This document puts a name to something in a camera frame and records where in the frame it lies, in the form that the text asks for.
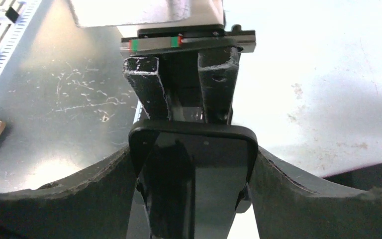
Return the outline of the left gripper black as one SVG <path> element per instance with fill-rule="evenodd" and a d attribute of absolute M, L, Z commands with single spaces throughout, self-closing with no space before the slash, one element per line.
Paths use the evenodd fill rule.
<path fill-rule="evenodd" d="M 160 60 L 153 55 L 200 50 L 197 70 L 205 122 L 230 124 L 240 53 L 255 47 L 256 32 L 238 24 L 230 31 L 220 25 L 141 29 L 136 37 L 121 39 L 120 52 L 131 56 L 124 59 L 122 72 L 149 119 L 171 120 Z"/>

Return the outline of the black phone pink case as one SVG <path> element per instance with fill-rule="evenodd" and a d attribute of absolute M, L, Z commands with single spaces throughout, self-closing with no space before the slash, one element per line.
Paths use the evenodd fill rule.
<path fill-rule="evenodd" d="M 360 190 L 382 188 L 382 163 L 324 177 L 324 179 Z"/>

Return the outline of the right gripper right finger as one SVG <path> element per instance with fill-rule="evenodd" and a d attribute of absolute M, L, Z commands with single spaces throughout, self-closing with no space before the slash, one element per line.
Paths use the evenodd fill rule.
<path fill-rule="evenodd" d="M 382 188 L 360 190 L 302 170 L 263 148 L 248 181 L 262 239 L 382 239 Z"/>

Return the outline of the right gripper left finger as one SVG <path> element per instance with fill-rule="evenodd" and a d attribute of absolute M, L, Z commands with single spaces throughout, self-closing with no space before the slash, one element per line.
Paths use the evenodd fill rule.
<path fill-rule="evenodd" d="M 38 189 L 0 193 L 0 239 L 124 239 L 135 186 L 124 147 Z"/>

